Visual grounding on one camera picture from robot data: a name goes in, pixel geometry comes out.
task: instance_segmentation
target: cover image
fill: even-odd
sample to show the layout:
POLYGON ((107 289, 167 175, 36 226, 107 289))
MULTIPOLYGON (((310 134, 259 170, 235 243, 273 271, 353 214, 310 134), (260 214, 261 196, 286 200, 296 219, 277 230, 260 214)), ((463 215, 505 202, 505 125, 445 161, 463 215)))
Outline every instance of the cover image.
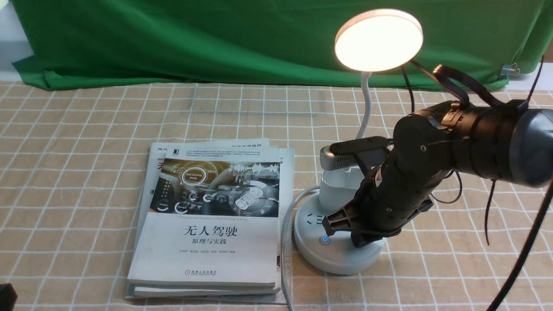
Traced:
POLYGON ((150 212, 278 217, 280 162, 166 159, 150 212))

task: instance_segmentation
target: green backdrop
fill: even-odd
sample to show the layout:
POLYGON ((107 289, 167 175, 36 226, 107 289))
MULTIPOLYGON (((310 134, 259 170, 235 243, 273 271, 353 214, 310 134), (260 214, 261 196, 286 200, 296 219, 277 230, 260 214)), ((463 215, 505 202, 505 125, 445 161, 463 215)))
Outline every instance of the green backdrop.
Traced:
MULTIPOLYGON (((13 0, 34 56, 15 63, 47 90, 205 81, 358 86, 333 54, 340 26, 373 8, 421 22, 415 57, 490 89, 503 65, 531 72, 553 36, 552 0, 13 0)), ((435 87, 408 66, 414 86, 435 87)), ((398 70, 371 86, 403 87, 398 70)))

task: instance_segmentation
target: robotic arm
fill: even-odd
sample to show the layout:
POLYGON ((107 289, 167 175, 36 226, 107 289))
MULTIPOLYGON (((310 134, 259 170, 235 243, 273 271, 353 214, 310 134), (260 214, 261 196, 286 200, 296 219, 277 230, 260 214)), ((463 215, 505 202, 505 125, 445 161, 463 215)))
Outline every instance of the robotic arm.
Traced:
POLYGON ((348 204, 324 218, 325 231, 350 231, 356 247, 397 235, 432 206, 429 195, 450 170, 544 186, 553 173, 553 111, 527 104, 446 101, 400 119, 393 141, 371 137, 331 145, 333 155, 355 159, 364 179, 348 204))

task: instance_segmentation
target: desk lamp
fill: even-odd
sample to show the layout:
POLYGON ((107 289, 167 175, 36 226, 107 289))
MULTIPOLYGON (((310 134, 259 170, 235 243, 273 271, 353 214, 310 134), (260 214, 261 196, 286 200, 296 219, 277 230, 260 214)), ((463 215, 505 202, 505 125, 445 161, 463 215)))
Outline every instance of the desk lamp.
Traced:
MULTIPOLYGON (((361 71, 365 113, 357 139, 362 138, 371 114, 368 80, 372 72, 389 70, 408 62, 422 46, 422 28, 411 14, 396 9, 375 9, 348 20, 338 31, 335 53, 348 68, 361 71)), ((349 232, 325 233, 322 219, 349 202, 364 178, 354 159, 335 158, 327 147, 321 150, 319 194, 307 199, 294 221, 298 250, 313 266, 335 274, 355 274, 378 258, 386 239, 366 247, 354 247, 349 232)))

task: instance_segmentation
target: beige grid pattern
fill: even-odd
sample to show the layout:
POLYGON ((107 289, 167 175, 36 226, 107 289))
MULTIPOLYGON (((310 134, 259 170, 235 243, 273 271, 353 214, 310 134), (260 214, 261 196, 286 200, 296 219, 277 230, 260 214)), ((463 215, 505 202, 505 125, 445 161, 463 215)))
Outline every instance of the beige grid pattern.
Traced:
MULTIPOLYGON (((499 92, 501 100, 526 91, 499 92)), ((538 91, 534 106, 552 107, 538 91)), ((371 89, 367 135, 390 136, 409 110, 404 90, 371 89)), ((416 108, 442 102, 415 92, 416 108)), ((359 89, 154 84, 45 92, 0 82, 0 283, 18 294, 16 311, 238 311, 284 306, 123 299, 137 205, 152 142, 268 137, 295 148, 295 194, 319 181, 319 149, 355 136, 359 89)), ((293 257, 298 310, 484 310, 505 281, 544 194, 463 175, 462 199, 437 204, 388 241, 379 260, 337 277, 293 257)), ((437 195, 456 195, 457 182, 437 195)), ((502 310, 553 310, 553 219, 546 218, 502 310)))

